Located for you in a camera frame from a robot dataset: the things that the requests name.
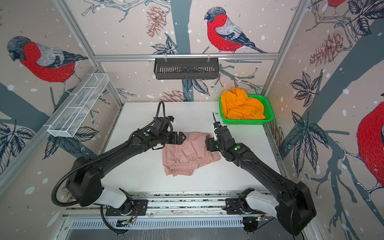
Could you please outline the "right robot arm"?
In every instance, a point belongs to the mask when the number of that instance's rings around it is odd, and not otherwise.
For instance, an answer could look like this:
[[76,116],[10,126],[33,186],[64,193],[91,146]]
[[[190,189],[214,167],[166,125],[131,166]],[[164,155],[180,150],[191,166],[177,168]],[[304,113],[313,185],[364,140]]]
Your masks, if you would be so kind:
[[245,190],[239,196],[245,212],[267,213],[294,236],[298,236],[317,215],[310,190],[303,182],[294,183],[287,179],[260,160],[249,147],[236,143],[228,127],[216,127],[215,137],[207,139],[206,146],[208,151],[220,152],[228,162],[250,173],[272,194],[262,197],[252,188]]

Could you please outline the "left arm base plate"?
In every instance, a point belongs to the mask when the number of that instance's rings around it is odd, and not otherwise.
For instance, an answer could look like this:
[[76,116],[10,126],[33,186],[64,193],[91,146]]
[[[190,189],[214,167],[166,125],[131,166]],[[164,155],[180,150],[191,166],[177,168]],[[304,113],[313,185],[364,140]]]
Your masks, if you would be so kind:
[[120,217],[120,216],[145,216],[148,200],[128,200],[120,208],[115,209],[108,206],[106,216],[108,217]]

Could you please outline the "pink shorts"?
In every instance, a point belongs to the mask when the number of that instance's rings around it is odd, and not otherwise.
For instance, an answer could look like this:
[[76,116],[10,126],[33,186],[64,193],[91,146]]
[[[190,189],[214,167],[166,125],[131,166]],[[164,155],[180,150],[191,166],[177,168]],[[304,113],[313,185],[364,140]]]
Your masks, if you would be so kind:
[[194,170],[217,162],[221,159],[218,152],[210,152],[206,147],[209,133],[185,133],[186,139],[181,145],[165,145],[163,148],[163,166],[166,175],[191,176]]

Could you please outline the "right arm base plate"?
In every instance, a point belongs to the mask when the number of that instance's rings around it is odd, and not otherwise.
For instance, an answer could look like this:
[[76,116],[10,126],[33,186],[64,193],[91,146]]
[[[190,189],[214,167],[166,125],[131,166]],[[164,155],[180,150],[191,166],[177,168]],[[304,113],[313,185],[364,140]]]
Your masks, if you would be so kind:
[[245,200],[242,199],[225,199],[226,205],[223,208],[227,212],[228,215],[252,215],[252,214],[259,214],[264,215],[264,212],[258,211],[258,210],[252,210]]

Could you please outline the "orange shorts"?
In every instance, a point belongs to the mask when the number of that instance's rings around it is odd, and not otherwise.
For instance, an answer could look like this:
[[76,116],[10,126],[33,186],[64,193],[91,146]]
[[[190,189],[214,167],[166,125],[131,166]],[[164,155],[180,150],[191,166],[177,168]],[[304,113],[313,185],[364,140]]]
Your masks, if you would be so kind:
[[265,120],[265,107],[258,99],[249,97],[245,90],[232,87],[221,95],[222,114],[229,120]]

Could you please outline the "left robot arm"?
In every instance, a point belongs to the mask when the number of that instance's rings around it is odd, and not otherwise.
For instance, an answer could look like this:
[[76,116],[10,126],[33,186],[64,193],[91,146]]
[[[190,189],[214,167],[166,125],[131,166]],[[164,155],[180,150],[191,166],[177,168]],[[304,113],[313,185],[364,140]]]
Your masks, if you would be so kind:
[[66,188],[75,198],[74,203],[82,207],[105,205],[119,209],[129,201],[129,194],[122,189],[102,185],[102,178],[125,161],[157,145],[182,145],[186,138],[183,132],[153,135],[149,129],[135,131],[126,142],[110,151],[91,159],[77,159]]

